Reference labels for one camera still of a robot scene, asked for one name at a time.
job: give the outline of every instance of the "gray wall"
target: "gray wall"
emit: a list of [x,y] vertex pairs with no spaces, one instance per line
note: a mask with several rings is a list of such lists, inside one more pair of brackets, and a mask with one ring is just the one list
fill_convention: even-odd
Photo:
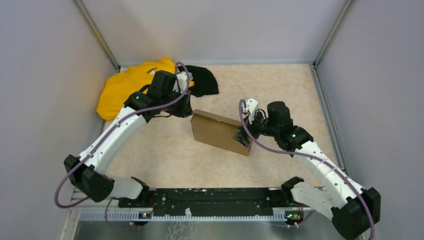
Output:
[[[111,74],[71,0],[0,1],[0,239],[57,239],[63,160],[100,131]],[[61,196],[69,203],[70,184]]]
[[345,0],[84,0],[116,60],[313,61]]
[[380,239],[424,239],[424,1],[358,0],[319,71]]

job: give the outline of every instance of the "yellow t-shirt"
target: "yellow t-shirt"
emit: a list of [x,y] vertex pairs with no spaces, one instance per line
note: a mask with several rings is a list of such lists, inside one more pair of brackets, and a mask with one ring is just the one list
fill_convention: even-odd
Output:
[[124,102],[144,85],[151,84],[156,71],[175,72],[175,64],[165,57],[161,60],[146,61],[138,66],[130,66],[127,72],[119,72],[109,77],[97,104],[97,113],[104,120],[116,118]]

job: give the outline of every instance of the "brown cardboard box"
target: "brown cardboard box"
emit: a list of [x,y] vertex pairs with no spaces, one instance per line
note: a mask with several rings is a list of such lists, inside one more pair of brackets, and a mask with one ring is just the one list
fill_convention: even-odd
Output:
[[241,125],[240,121],[199,109],[193,111],[191,118],[194,140],[248,156],[250,147],[247,148],[233,139]]

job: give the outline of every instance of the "black fabric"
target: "black fabric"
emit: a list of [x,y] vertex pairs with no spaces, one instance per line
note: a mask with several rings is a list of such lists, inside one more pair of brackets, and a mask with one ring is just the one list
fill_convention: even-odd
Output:
[[215,76],[205,67],[187,65],[187,70],[193,75],[194,86],[190,87],[191,95],[201,97],[203,95],[219,94],[218,82]]

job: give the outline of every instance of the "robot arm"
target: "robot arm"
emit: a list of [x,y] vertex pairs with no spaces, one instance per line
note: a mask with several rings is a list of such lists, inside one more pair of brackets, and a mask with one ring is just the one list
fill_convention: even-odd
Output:
[[190,91],[169,107],[135,114],[140,109],[162,106],[178,98],[187,87],[187,78],[191,76],[185,72],[177,75],[166,71],[156,72],[152,83],[125,101],[112,124],[91,146],[78,157],[69,155],[64,160],[68,173],[85,160],[69,177],[70,182],[96,203],[107,197],[136,199],[142,191],[148,191],[149,187],[139,179],[105,175],[106,171],[122,146],[161,111],[180,118],[193,114]]
[[[299,177],[284,183],[281,188],[292,200],[305,204],[326,216],[337,231],[346,239],[354,239],[368,228],[370,222],[357,193],[364,199],[374,223],[380,220],[381,196],[372,187],[368,190],[349,178],[339,169],[314,142],[303,128],[293,125],[290,110],[282,101],[267,106],[268,117],[260,112],[258,102],[245,99],[244,122],[252,137],[260,135],[274,137],[278,146],[304,165],[325,187],[318,190]],[[234,139],[248,147],[251,143],[243,126],[239,127]]]

